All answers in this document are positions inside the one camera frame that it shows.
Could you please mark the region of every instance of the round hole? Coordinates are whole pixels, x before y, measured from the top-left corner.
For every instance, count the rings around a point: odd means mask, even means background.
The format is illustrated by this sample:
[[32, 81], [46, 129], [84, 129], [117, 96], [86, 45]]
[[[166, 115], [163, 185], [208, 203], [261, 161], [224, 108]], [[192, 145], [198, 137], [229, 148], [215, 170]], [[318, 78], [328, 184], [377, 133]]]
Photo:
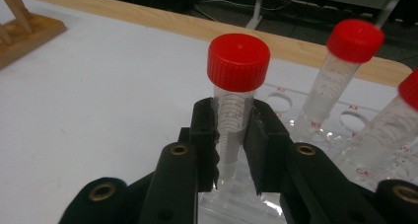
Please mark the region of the round hole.
[[270, 94], [266, 102], [275, 112], [288, 112], [292, 107], [292, 100], [280, 93]]
[[160, 213], [158, 214], [158, 217], [160, 218], [160, 220], [162, 221], [170, 221], [173, 219], [174, 217], [174, 213], [170, 210], [162, 210], [160, 211]]
[[316, 153], [316, 151], [307, 145], [300, 145], [296, 148], [296, 150], [298, 150], [299, 153], [304, 154], [304, 155], [308, 155], [308, 156], [312, 156]]
[[184, 145], [176, 145], [171, 148], [171, 152], [173, 155], [180, 156], [186, 154], [188, 152], [188, 148]]
[[357, 112], [343, 112], [340, 121], [351, 132], [359, 132], [369, 122], [362, 114]]
[[418, 191], [404, 186], [395, 186], [393, 192], [404, 201], [418, 204]]
[[366, 221], [366, 216], [364, 214], [353, 210], [348, 211], [348, 217], [357, 223], [364, 223]]
[[113, 183], [103, 183], [92, 188], [89, 193], [89, 199], [92, 201], [103, 201], [108, 199], [116, 192], [116, 186]]

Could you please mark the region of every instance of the wooden block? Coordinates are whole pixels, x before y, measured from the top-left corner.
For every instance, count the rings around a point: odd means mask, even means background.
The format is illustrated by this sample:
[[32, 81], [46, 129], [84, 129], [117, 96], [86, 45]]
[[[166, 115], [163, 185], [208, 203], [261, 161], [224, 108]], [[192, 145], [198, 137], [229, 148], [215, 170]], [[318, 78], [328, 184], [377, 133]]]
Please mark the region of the wooden block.
[[0, 39], [0, 69], [66, 30], [61, 21], [37, 14], [32, 14], [29, 22], [34, 30], [31, 34], [25, 31], [18, 20], [3, 25], [12, 44]]

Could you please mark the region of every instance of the floor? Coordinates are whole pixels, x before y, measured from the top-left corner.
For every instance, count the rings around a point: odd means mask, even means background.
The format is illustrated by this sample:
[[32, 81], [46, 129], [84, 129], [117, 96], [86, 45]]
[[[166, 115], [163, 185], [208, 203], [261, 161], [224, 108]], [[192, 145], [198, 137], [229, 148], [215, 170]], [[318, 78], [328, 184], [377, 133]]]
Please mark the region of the floor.
[[[252, 17], [255, 0], [200, 0], [189, 15], [245, 27]], [[353, 14], [336, 8], [319, 8], [303, 1], [264, 0], [259, 31], [319, 44], [326, 41], [335, 24], [346, 18], [373, 21], [371, 14]], [[418, 26], [404, 27], [399, 21], [386, 22], [385, 41], [377, 56], [418, 68]]]

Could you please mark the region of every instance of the test tube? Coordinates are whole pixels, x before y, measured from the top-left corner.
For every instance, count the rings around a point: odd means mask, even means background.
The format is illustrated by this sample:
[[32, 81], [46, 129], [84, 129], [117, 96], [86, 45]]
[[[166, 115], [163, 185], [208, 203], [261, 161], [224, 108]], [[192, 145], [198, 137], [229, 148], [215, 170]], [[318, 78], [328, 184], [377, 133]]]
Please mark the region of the test tube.
[[374, 178], [379, 177], [377, 167], [417, 135], [418, 70], [415, 70], [399, 84], [398, 95], [337, 155], [335, 163], [348, 179], [371, 187], [377, 182]]
[[357, 69], [375, 55], [383, 39], [379, 29], [361, 20], [345, 20], [334, 28], [326, 43], [328, 54], [291, 131], [294, 142], [311, 142]]
[[268, 46], [256, 37], [227, 34], [210, 43], [207, 74], [215, 85], [220, 180], [235, 174], [255, 90], [264, 82], [269, 60]]

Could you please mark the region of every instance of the red cap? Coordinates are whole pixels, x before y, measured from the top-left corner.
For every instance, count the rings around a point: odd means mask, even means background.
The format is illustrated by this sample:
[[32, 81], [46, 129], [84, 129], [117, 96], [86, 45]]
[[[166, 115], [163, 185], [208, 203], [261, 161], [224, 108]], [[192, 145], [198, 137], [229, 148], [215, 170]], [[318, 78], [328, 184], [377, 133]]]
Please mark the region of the red cap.
[[335, 56], [353, 63], [365, 63], [381, 47], [384, 34], [371, 23], [344, 20], [335, 26], [326, 43]]
[[216, 37], [209, 45], [208, 76], [231, 92], [248, 92], [264, 82], [270, 50], [260, 39], [243, 34]]
[[397, 91], [406, 104], [418, 111], [418, 69], [399, 84]]

